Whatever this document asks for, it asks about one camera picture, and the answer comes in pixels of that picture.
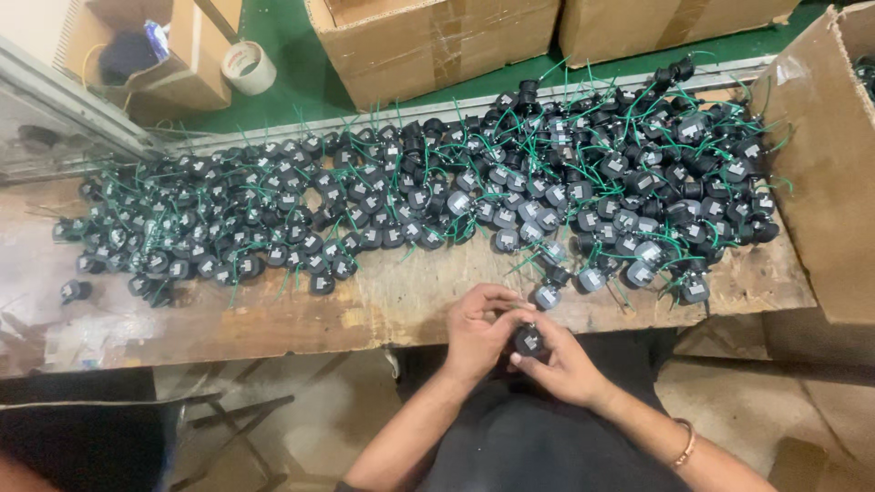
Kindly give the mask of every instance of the floor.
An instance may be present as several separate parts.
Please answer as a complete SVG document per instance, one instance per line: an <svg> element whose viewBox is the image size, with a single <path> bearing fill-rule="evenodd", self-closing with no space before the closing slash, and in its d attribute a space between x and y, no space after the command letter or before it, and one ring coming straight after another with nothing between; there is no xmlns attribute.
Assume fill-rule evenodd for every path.
<svg viewBox="0 0 875 492"><path fill-rule="evenodd" d="M615 75L651 73L692 51L713 53L713 57L697 55L700 57L698 62L705 64L776 54L823 14L829 3L828 0L803 0L790 16L788 25L608 61L593 66L592 74L611 79ZM301 110L305 121L355 113L340 78L310 25L303 0L243 0L239 33L243 39L253 40L264 48L276 65L276 82L266 92L255 96L235 91L229 108L186 118L188 130L230 133L238 131L238 126L243 130L254 130L298 123L293 106ZM546 55L422 95L401 106L449 102L452 97L465 99L498 94L516 88L520 80L544 74L562 58L554 43L554 48ZM569 81L577 83L585 74L585 68L569 71ZM562 85L564 77L562 70L555 70L542 84L544 87Z"/></svg>
<svg viewBox="0 0 875 492"><path fill-rule="evenodd" d="M762 342L756 317L721 319L686 337L678 352L762 358ZM401 406L394 392L392 366L381 350L271 359L245 382L234 381L249 363L223 364L213 367L212 374L209 364L157 368L157 394L170 397L193 389L224 390L227 396L222 404L227 409L294 394L294 403L275 411L251 436L272 468L289 474L278 490L332 490L355 456ZM863 484L875 478L867 475L875 469L875 446L871 445L875 442L871 418L875 389L804 383L677 362L664 367L656 389L669 413L692 421L702 435L760 474L768 475L778 442L796 437L823 446L829 453L835 478L830 487L822 484L819 491L875 490ZM175 477L188 476L227 436L221 427L188 432ZM204 481L189 490L254 491L260 480L247 451L235 446Z"/></svg>

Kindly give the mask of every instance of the hand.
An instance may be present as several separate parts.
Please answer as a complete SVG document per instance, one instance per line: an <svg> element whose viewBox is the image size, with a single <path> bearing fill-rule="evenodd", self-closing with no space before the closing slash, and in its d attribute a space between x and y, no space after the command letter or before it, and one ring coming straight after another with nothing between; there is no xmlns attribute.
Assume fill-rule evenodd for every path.
<svg viewBox="0 0 875 492"><path fill-rule="evenodd" d="M535 327L551 351L549 363L514 352L510 363L539 382L560 400L592 408L599 404L613 385L599 372L568 328L560 327L543 313L534 313Z"/></svg>
<svg viewBox="0 0 875 492"><path fill-rule="evenodd" d="M514 329L534 320L535 309L503 285L477 285L450 309L450 352L442 370L473 386L495 367ZM493 323L484 319L490 312L504 313Z"/></svg>

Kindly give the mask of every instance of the cardboard box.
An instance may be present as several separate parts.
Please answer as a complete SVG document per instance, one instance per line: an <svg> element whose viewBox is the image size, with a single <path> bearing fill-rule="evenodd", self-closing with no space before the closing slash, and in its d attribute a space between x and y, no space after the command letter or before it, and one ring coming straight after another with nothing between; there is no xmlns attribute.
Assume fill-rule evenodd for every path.
<svg viewBox="0 0 875 492"><path fill-rule="evenodd" d="M231 44L239 42L237 31L240 29L243 0L194 0L194 2Z"/></svg>
<svg viewBox="0 0 875 492"><path fill-rule="evenodd" d="M800 0L566 0L559 45L569 67L614 60L771 23Z"/></svg>
<svg viewBox="0 0 875 492"><path fill-rule="evenodd" d="M131 75L124 86L104 86L98 68L101 45L112 42L117 32L141 32L147 19L170 24L170 57ZM231 89L221 74L229 47L194 0L92 0L75 16L64 64L119 107L127 105L138 123L151 124L230 105Z"/></svg>
<svg viewBox="0 0 875 492"><path fill-rule="evenodd" d="M359 111L547 52L559 0L306 0Z"/></svg>
<svg viewBox="0 0 875 492"><path fill-rule="evenodd" d="M875 106L851 61L875 53L875 2L829 7L753 84L766 123L793 124L770 160L781 214L832 323L875 323ZM776 144L787 135L766 135Z"/></svg>

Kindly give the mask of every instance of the wrist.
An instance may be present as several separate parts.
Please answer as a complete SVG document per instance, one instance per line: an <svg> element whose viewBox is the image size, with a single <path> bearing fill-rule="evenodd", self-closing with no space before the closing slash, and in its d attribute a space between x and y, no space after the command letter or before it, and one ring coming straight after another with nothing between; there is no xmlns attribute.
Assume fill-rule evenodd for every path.
<svg viewBox="0 0 875 492"><path fill-rule="evenodd" d="M480 382L482 377L472 374L470 371L454 368L452 365L444 364L437 370L434 378L440 383L445 383L454 390L460 390L467 396L474 386Z"/></svg>
<svg viewBox="0 0 875 492"><path fill-rule="evenodd" d="M604 417L608 413L612 402L622 390L604 376L595 382L594 390L589 401L583 406Z"/></svg>

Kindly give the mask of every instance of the workbench surface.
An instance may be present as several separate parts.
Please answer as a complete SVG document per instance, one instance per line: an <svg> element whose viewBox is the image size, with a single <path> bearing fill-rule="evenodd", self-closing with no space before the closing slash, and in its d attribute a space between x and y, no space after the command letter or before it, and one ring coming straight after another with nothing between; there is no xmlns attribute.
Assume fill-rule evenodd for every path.
<svg viewBox="0 0 875 492"><path fill-rule="evenodd" d="M54 243L51 232L56 214L84 213L80 182L0 189L0 376L446 343L445 313L470 287L495 282L528 295L540 277L530 266L506 275L522 253L493 253L477 235L459 246L417 248L403 263L406 247L364 252L360 271L327 297L307 292L305 272L297 289L292 275L278 297L286 270L268 269L241 283L232 308L232 288L200 279L176 284L173 307L150 309L128 293L131 275L119 273L78 276L94 292L62 306L60 287L77 278L74 260L84 246ZM727 250L707 277L711 315L816 305L780 225L769 244ZM706 317L701 304L657 300L663 284L624 286L634 311L612 284L585 295L569 284L549 314L576 333L684 327Z"/></svg>

